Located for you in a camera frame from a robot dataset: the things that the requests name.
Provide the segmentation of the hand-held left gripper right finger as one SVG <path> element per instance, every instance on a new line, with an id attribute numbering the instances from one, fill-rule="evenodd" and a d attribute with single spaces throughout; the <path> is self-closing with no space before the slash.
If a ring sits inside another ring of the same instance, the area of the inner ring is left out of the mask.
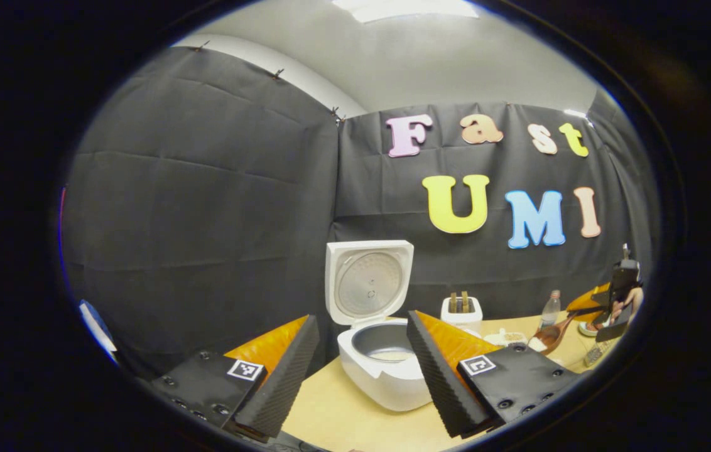
<path id="1" fill-rule="evenodd" d="M 517 421 L 580 378 L 527 345 L 500 347 L 419 311 L 408 313 L 407 337 L 452 437 Z"/>

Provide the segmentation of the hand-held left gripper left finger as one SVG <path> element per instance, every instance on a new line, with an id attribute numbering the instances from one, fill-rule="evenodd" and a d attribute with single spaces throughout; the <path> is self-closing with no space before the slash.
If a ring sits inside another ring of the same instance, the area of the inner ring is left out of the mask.
<path id="1" fill-rule="evenodd" d="M 301 316 L 231 351 L 199 351 L 151 386 L 219 430 L 277 438 L 318 343 L 317 318 Z"/>

